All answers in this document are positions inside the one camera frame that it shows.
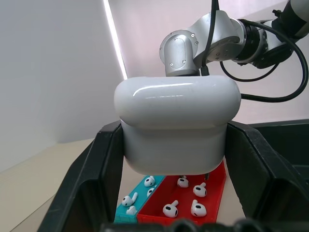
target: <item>white backdrop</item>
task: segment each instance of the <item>white backdrop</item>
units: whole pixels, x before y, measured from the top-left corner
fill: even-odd
[[[220,0],[220,8],[232,18],[250,20],[272,19],[273,9],[283,10],[285,0]],[[113,18],[128,77],[165,76],[164,65],[158,50],[162,40],[170,32],[185,29],[201,16],[210,12],[210,0],[112,0]],[[297,43],[309,60],[309,36]],[[258,77],[268,71],[254,66],[240,67],[232,61],[226,68],[240,78]],[[301,69],[295,54],[281,64],[264,80],[239,83],[242,93],[262,96],[284,96],[297,89],[301,81]],[[219,63],[209,65],[211,74],[221,74]],[[234,120],[243,123],[259,123],[309,118],[309,87],[298,98],[285,103],[261,103],[242,101]]]
[[[3,0],[0,31],[0,172],[118,120],[122,75],[101,0]]]

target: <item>wire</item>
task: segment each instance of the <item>wire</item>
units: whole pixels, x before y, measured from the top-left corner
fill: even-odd
[[[209,49],[211,47],[211,42],[212,42],[212,38],[213,38],[217,9],[219,9],[218,0],[211,0],[211,25],[210,25],[210,29],[209,29],[209,34],[208,34],[208,39],[207,39],[204,55],[203,55],[203,58],[202,58],[202,68],[201,68],[202,76],[209,75],[208,68],[206,69],[205,67],[206,67],[207,55],[209,53]]]
[[[253,81],[259,81],[262,80],[263,78],[267,77],[268,75],[270,75],[273,71],[275,71],[275,69],[279,66],[279,64],[275,64],[274,67],[272,67],[271,70],[269,70],[266,74],[264,74],[263,76],[254,78],[254,79],[239,79],[237,77],[232,76],[224,67],[223,62],[220,61],[220,66],[222,71],[231,79],[233,79],[234,81],[239,81],[239,82],[253,82]]]
[[[257,102],[286,102],[289,101],[293,98],[296,98],[299,94],[301,94],[304,89],[306,88],[306,85],[308,83],[308,78],[309,78],[309,72],[308,72],[308,64],[306,62],[306,58],[304,56],[304,54],[302,53],[302,51],[299,49],[299,47],[292,42],[288,37],[286,37],[284,34],[282,34],[281,32],[268,27],[264,24],[260,24],[260,23],[256,23],[256,22],[252,22],[252,21],[248,21],[248,20],[243,20],[242,21],[244,24],[250,25],[250,26],[254,26],[257,28],[261,28],[264,30],[267,30],[273,34],[275,34],[277,37],[279,37],[282,41],[286,42],[297,54],[299,61],[301,63],[301,67],[302,67],[302,73],[303,73],[303,78],[301,81],[300,86],[298,87],[298,89],[287,95],[284,97],[278,97],[278,98],[270,98],[270,97],[263,97],[263,96],[256,96],[256,95],[250,95],[250,94],[241,94],[241,98],[245,99],[245,100],[251,100],[251,101],[257,101]]]

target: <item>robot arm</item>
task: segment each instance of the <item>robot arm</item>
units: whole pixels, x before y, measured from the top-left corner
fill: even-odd
[[[290,0],[283,12],[274,11],[277,19],[262,23],[296,42],[309,32],[308,12],[309,1]],[[191,27],[174,31],[163,40],[159,53],[165,64],[166,76],[199,75],[210,18],[209,13]],[[250,63],[263,69],[285,61],[292,52],[285,42],[272,33],[229,18],[224,11],[217,11],[207,63],[233,60],[240,65]]]

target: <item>red tray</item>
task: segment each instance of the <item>red tray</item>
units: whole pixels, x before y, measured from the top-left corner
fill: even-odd
[[[180,188],[177,186],[179,176],[167,176],[153,192],[146,204],[137,214],[139,223],[158,223],[161,225],[169,225],[174,220],[187,218],[197,225],[204,223],[216,222],[220,201],[224,189],[226,174],[224,163],[221,164],[210,173],[209,179],[205,180],[205,175],[188,175],[188,188]],[[206,183],[206,197],[197,197],[193,193],[193,187]],[[204,217],[194,217],[191,215],[190,209],[192,201],[196,199],[198,203],[206,207],[207,215]],[[178,215],[176,218],[166,217],[162,210],[166,204],[171,204],[174,200],[178,200]]]

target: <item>earbud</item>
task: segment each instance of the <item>earbud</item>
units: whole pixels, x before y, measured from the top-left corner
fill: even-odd
[[[181,188],[189,187],[189,181],[187,180],[187,177],[184,175],[182,178],[179,178],[177,180],[177,185]]]
[[[193,193],[198,197],[205,197],[207,194],[205,186],[206,186],[205,182],[203,182],[201,185],[195,185],[193,188]]]
[[[155,178],[154,178],[153,175],[151,175],[150,177],[145,179],[145,182],[144,182],[145,187],[150,187],[150,186],[152,186],[154,184],[155,184]]]
[[[121,204],[122,204],[123,206],[131,206],[131,205],[133,205],[134,202],[136,201],[137,196],[138,196],[138,193],[137,193],[137,192],[135,192],[135,193],[133,194],[132,199],[131,199],[129,196],[125,196],[125,197],[122,199]]]
[[[149,197],[150,194],[151,194],[153,191],[154,191],[154,188],[149,189],[148,192],[147,192],[147,197]]]
[[[195,217],[203,217],[207,214],[205,206],[193,200],[191,205],[191,214]]]
[[[130,206],[126,210],[126,214],[128,214],[128,215],[135,215],[136,213],[137,213],[137,210],[136,210],[135,206]]]
[[[166,204],[163,207],[163,213],[168,218],[175,218],[178,215],[178,210],[176,206],[178,205],[178,200],[175,200],[172,204]]]

